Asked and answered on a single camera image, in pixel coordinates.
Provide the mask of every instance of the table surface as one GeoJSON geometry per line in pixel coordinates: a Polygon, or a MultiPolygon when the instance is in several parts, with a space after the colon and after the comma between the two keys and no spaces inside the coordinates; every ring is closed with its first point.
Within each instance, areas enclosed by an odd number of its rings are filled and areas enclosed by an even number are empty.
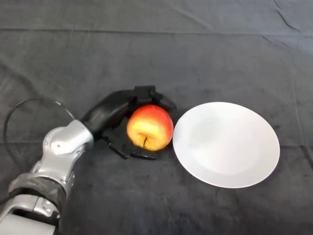
{"type": "MultiPolygon", "coordinates": [[[[179,106],[174,122],[232,102],[280,141],[276,170],[243,189],[197,180],[171,146],[157,161],[125,161],[98,142],[75,166],[64,234],[313,234],[312,12],[310,0],[0,1],[0,123],[28,98],[57,99],[80,118],[110,92],[153,84],[179,106]]],[[[45,134],[68,122],[52,105],[26,105],[10,145],[30,167],[45,134]]],[[[19,171],[2,137],[0,155],[4,197],[19,171]]]]}

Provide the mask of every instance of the apple stem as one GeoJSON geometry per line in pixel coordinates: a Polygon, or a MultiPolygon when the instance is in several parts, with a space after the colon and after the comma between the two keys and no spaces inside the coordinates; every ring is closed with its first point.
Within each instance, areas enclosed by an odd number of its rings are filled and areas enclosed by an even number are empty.
{"type": "Polygon", "coordinates": [[[143,142],[143,145],[142,145],[143,148],[145,147],[145,144],[146,144],[147,139],[148,139],[148,138],[146,137],[145,140],[144,140],[144,142],[143,142]]]}

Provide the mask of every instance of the apple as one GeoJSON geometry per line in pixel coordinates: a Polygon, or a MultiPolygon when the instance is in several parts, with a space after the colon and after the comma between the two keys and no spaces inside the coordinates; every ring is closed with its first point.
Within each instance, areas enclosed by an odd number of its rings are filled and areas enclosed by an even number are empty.
{"type": "Polygon", "coordinates": [[[133,144],[151,151],[167,146],[172,139],[173,129],[170,115],[156,105],[137,109],[127,124],[127,134],[133,144]]]}

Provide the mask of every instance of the white plate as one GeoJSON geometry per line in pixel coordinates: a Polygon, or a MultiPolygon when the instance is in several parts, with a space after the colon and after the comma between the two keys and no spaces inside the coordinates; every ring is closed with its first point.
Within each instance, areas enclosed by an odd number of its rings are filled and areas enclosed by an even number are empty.
{"type": "Polygon", "coordinates": [[[173,145],[190,174],[223,188],[261,182],[275,169],[280,152],[274,130],[261,116],[223,102],[187,111],[175,126],[173,145]]]}

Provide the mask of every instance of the robotic arm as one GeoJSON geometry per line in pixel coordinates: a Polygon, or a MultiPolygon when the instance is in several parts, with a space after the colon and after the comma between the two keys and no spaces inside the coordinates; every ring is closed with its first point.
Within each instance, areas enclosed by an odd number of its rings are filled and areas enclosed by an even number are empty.
{"type": "Polygon", "coordinates": [[[67,202],[75,175],[77,159],[99,139],[121,157],[156,159],[153,152],[131,142],[120,143],[111,131],[129,118],[139,107],[159,105],[170,112],[175,104],[156,92],[154,86],[135,87],[114,92],[89,110],[81,120],[51,130],[43,141],[43,157],[30,173],[11,182],[12,199],[0,215],[1,235],[56,235],[62,211],[67,202]]]}

